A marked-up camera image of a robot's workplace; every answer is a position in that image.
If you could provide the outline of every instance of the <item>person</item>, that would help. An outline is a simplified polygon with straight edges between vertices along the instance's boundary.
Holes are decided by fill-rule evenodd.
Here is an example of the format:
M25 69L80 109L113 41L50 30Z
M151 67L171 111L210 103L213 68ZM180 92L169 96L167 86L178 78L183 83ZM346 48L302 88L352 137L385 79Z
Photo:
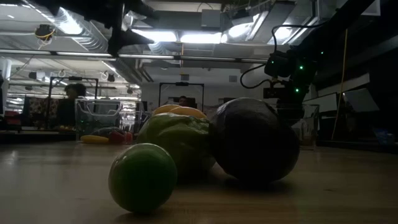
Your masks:
M180 96L180 99L178 100L178 105L189 106L188 98L186 96Z
M74 126L75 125L75 99L79 96L86 96L86 87L83 84L69 84L64 91L68 98L60 100L57 108L58 125Z

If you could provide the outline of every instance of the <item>wooden table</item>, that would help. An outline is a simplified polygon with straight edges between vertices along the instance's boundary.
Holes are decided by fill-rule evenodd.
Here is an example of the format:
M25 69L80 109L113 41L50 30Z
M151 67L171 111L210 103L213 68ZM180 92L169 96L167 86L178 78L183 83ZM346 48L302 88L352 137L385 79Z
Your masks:
M179 185L151 216L116 205L107 186L117 146L0 145L0 223L398 223L398 156L302 151L294 171L248 190L215 166Z

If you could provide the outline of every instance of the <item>ceiling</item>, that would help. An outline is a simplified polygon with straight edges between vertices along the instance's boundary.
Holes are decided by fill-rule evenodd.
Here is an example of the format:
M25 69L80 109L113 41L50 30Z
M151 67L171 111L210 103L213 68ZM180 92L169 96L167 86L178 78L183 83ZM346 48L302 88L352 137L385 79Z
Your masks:
M170 1L147 1L152 8L163 12L164 15L174 16L175 24L172 24L177 35L181 34L178 29L183 26L184 17L177 15L186 15L190 18L200 18L202 9L221 10L227 14L232 14L233 10L240 6L229 4L229 1L214 0L207 3L201 3L195 0L174 0ZM206 57L237 57L237 58L267 58L273 52L274 46L270 42L270 31L272 24L302 24L308 21L313 16L313 5L308 0L290 1L284 7L277 7L281 1L271 1L271 6L263 7L264 10L269 10L268 16L265 17L262 24L260 24L259 33L261 35L255 36L252 40L232 41L228 44L190 44L190 43L175 43L163 42L162 46L171 54L197 55ZM57 34L52 39L51 44L42 45L42 42L33 35L33 32L40 24L56 25L49 20L48 12L42 7L24 7L24 6L5 6L0 5L0 49L24 49L24 50L53 50L66 52L105 52L107 48L107 40L111 37L111 30L106 29L104 25L96 21L84 21L80 15L69 12L72 18L83 29L88 30L88 35L93 38L88 40L95 40L98 44L94 47L88 46L84 38L76 38L65 32L64 29L58 27ZM142 22L134 23L132 26L138 26ZM295 33L295 29L290 30L290 37ZM303 33L293 44L298 44L307 35L308 31ZM280 39L278 44L282 44L286 39ZM288 44L278 46L278 49L285 51L289 49ZM121 52L130 54L153 54L147 45L133 45L121 49ZM27 76L29 71L45 71L48 74L53 72L57 75L59 71L64 70L68 75L75 75L81 77L98 78L101 86L114 86L116 90L102 91L104 95L124 95L126 93L126 85L134 83L141 85L146 82L179 82L180 74L187 73L190 75L190 82L206 83L207 85L231 85L229 76L239 76L242 71L248 69L251 64L245 63L226 63L226 62L201 62L201 61L184 61L173 62L163 60L145 60L123 58L116 62L103 62L98 58L62 58L49 57L44 55L36 55L30 58L29 55L2 55L12 61L12 72L16 72L18 67L24 66L23 71L19 71L11 82L15 84L45 84L40 80L29 80ZM138 65L142 65L145 70L138 69ZM114 83L107 83L106 80L101 79L101 74L104 71L115 71L116 81ZM23 93L23 86L12 86L11 92ZM45 93L48 88L35 88L34 93ZM61 88L55 90L56 93L63 93Z

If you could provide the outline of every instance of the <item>green ball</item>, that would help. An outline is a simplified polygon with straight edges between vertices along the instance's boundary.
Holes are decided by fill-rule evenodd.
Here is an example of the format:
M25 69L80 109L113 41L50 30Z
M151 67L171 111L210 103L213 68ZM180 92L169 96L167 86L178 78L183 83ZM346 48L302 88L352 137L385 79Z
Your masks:
M136 144L120 154L109 172L113 200L130 212L147 213L164 204L177 183L168 152L155 144Z

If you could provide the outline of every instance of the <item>laboratory room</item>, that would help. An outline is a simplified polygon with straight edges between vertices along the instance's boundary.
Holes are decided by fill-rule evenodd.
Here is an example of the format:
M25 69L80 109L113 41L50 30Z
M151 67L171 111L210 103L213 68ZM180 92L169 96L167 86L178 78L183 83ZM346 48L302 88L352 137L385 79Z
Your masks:
M398 223L396 0L0 0L0 223Z

